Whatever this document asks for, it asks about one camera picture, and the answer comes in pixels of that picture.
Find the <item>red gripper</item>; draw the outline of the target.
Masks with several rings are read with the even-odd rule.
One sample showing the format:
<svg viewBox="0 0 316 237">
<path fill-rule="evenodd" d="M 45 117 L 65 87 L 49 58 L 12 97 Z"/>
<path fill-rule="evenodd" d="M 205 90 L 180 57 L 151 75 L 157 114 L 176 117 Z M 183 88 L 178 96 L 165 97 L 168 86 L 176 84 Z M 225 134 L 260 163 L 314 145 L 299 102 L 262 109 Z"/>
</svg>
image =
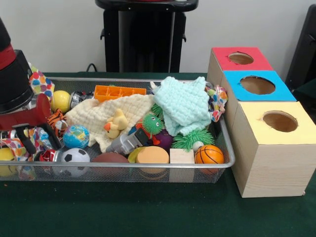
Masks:
<svg viewBox="0 0 316 237">
<path fill-rule="evenodd" d="M 28 135 L 25 135 L 25 129 L 32 129 L 35 126 L 40 126 L 47 134 L 53 149 L 61 149 L 61 143 L 56 136 L 52 127 L 46 123 L 51 115 L 50 102 L 44 93 L 34 95 L 31 100 L 13 112 L 0 116 L 0 129 L 16 131 L 17 137 L 20 139 L 27 152 L 30 154 L 36 153 L 36 148 L 31 142 Z"/>
</svg>

